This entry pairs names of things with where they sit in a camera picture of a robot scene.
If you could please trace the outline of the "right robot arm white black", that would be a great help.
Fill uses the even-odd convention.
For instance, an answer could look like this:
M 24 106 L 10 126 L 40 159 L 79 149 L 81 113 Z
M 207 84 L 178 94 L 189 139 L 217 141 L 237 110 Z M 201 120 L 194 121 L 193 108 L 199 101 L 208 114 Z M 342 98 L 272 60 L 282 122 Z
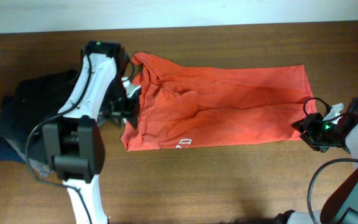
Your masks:
M 292 126 L 314 151 L 326 152 L 337 147 L 344 149 L 350 157 L 326 162 L 313 174 L 308 187 L 306 213 L 289 210 L 278 214 L 273 223 L 358 223 L 358 97 L 353 98 L 347 108 L 343 104 L 325 107 L 325 114 L 307 113 Z M 311 196 L 318 175 L 330 165 L 345 162 L 355 165 L 353 173 L 333 192 L 321 210 L 313 210 Z

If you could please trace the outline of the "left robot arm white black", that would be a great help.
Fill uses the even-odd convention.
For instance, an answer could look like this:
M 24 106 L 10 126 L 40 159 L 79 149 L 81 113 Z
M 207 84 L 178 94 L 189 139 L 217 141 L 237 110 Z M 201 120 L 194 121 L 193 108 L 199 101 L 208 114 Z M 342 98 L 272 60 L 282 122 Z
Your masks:
M 72 93 L 41 125 L 47 164 L 67 189 L 77 223 L 109 223 L 99 188 L 105 148 L 98 123 L 137 127 L 141 90 L 125 76 L 130 64 L 120 43 L 89 41 Z

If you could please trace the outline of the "red orange t-shirt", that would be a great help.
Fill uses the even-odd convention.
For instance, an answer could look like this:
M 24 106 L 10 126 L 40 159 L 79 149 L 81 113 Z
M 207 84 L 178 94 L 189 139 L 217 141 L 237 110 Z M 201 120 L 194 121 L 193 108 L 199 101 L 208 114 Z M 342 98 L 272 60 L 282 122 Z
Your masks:
M 303 65 L 185 67 L 143 52 L 132 61 L 141 94 L 137 126 L 121 136 L 127 151 L 296 141 L 292 124 L 316 111 Z

